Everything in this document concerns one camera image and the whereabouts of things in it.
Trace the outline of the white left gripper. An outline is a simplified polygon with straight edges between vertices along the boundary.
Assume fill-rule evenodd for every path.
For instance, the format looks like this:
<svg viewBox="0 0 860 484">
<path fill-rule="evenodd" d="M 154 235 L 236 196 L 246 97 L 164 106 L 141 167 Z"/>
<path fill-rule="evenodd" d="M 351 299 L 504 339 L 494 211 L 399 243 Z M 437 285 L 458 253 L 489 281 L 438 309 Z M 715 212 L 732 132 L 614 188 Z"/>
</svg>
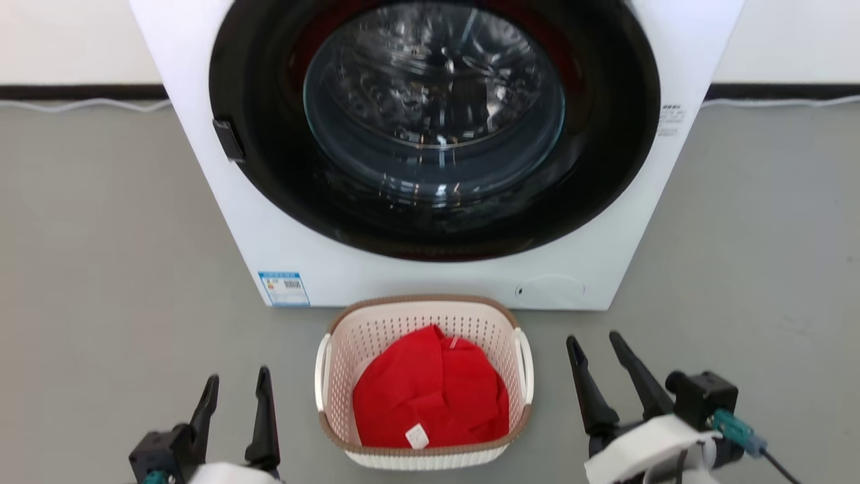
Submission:
<svg viewBox="0 0 860 484">
<path fill-rule="evenodd" d="M 189 426 L 193 429 L 191 453 L 202 465 L 206 461 L 211 419 L 217 409 L 219 376 L 212 374 L 206 380 L 202 396 L 191 416 Z M 190 484 L 276 484 L 282 483 L 271 472 L 282 462 L 280 442 L 277 436 L 277 420 L 271 373 L 261 366 L 256 380 L 256 414 L 252 440 L 245 450 L 248 466 L 230 462 L 213 462 L 200 466 Z"/>
</svg>

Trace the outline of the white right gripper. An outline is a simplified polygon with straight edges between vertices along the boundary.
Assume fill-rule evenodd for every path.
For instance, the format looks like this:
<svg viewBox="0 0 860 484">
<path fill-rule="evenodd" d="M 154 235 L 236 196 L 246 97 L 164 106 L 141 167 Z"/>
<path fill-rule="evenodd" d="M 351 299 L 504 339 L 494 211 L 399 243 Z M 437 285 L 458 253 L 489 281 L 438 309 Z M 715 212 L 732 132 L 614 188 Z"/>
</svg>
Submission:
<svg viewBox="0 0 860 484">
<path fill-rule="evenodd" d="M 632 380 L 642 404 L 643 425 L 615 439 L 584 464 L 590 483 L 716 483 L 710 471 L 716 464 L 716 431 L 697 431 L 675 415 L 675 402 L 618 331 L 609 339 L 621 367 Z M 619 417 L 608 405 L 589 370 L 589 359 L 575 336 L 566 340 L 572 379 L 583 426 L 590 438 L 617 428 Z"/>
</svg>

